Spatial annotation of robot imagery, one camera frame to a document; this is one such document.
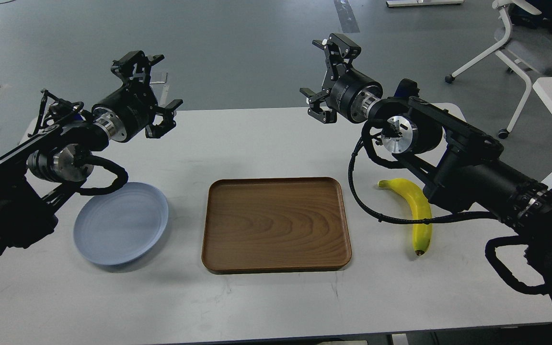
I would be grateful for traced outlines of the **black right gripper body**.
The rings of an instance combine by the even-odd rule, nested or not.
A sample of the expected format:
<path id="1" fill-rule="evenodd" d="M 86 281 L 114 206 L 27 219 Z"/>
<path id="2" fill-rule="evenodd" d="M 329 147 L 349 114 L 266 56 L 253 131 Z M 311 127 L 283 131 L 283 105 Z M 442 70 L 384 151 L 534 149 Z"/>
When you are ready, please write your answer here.
<path id="1" fill-rule="evenodd" d="M 361 105 L 366 93 L 375 100 L 380 100 L 383 96 L 383 87 L 364 73 L 351 68 L 333 85 L 328 95 L 328 107 L 353 124 L 360 124 L 368 118 Z"/>

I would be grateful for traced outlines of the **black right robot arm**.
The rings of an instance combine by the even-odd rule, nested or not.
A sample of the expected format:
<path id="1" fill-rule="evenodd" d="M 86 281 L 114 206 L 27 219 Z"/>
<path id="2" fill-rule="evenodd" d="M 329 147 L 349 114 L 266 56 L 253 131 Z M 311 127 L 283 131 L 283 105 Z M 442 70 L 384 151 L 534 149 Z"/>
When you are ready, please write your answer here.
<path id="1" fill-rule="evenodd" d="M 493 136 L 421 100 L 415 81 L 403 79 L 392 97 L 383 97 L 381 85 L 353 67 L 362 49 L 346 35 L 331 33 L 312 44 L 325 55 L 326 74 L 319 92 L 300 88 L 308 114 L 324 124 L 338 115 L 363 124 L 347 172 L 359 206 L 379 221 L 414 224 L 378 213 L 358 197 L 353 171 L 365 149 L 379 166 L 412 172 L 429 203 L 450 212 L 417 223 L 485 218 L 510 227 L 514 236 L 486 243 L 486 259 L 513 290 L 552 299 L 552 189 L 501 162 L 504 147 Z"/>

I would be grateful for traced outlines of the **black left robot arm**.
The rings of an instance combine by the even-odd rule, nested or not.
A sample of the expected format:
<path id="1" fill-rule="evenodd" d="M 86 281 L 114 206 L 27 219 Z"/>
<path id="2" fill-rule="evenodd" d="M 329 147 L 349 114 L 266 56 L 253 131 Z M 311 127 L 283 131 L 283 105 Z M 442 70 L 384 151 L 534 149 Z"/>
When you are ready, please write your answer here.
<path id="1" fill-rule="evenodd" d="M 0 156 L 0 256 L 52 234 L 57 211 L 72 195 L 107 195 L 128 182 L 123 167 L 95 154 L 111 140 L 126 143 L 140 131 L 160 139 L 176 127 L 183 101 L 160 106 L 150 85 L 151 68 L 163 59 L 136 50 L 114 60 L 110 70 L 121 86 L 90 111 L 41 91 L 28 139 Z"/>

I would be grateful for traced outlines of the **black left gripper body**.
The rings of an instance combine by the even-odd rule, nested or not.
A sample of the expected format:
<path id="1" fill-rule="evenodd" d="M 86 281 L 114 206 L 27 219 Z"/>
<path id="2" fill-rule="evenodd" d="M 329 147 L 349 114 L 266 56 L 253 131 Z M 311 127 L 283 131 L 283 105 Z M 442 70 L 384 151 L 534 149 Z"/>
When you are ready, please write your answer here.
<path id="1" fill-rule="evenodd" d="M 96 103 L 92 107 L 92 113 L 95 116 L 101 116 L 106 112 L 112 112 L 118 118 L 115 120 L 116 133 L 112 139 L 125 143 L 153 123 L 157 105 L 151 86 L 121 86 Z"/>

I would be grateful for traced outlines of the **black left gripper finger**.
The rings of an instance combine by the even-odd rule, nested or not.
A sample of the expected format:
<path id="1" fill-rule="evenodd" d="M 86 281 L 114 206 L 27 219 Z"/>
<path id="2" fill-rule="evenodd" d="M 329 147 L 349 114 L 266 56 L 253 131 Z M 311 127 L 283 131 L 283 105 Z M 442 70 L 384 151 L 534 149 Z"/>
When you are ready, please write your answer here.
<path id="1" fill-rule="evenodd" d="M 114 60 L 111 72 L 122 82 L 118 90 L 137 87 L 153 91 L 150 85 L 151 68 L 163 59 L 163 54 L 147 56 L 142 50 L 136 50 Z"/>
<path id="2" fill-rule="evenodd" d="M 153 117 L 145 127 L 145 137 L 147 139 L 160 139 L 162 136 L 166 135 L 166 133 L 174 129 L 177 125 L 174 120 L 177 109 L 183 103 L 183 100 L 172 100 L 166 107 L 151 105 L 149 109 Z M 153 124 L 156 115 L 162 118 L 159 124 Z"/>

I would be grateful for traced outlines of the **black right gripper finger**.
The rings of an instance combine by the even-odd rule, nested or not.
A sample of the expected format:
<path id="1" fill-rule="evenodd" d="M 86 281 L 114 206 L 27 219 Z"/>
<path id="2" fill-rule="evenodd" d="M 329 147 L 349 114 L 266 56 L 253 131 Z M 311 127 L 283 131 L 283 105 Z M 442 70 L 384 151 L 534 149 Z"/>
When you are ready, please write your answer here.
<path id="1" fill-rule="evenodd" d="M 299 92 L 304 95 L 308 101 L 308 114 L 322 124 L 335 124 L 337 122 L 337 112 L 333 109 L 324 110 L 321 104 L 326 101 L 330 95 L 330 89 L 322 89 L 320 92 L 314 92 L 309 88 L 302 87 Z"/>
<path id="2" fill-rule="evenodd" d="M 331 33 L 328 39 L 313 40 L 312 44 L 325 54 L 327 67 L 324 86 L 333 86 L 346 72 L 352 68 L 352 61 L 362 51 L 360 45 L 342 33 Z"/>

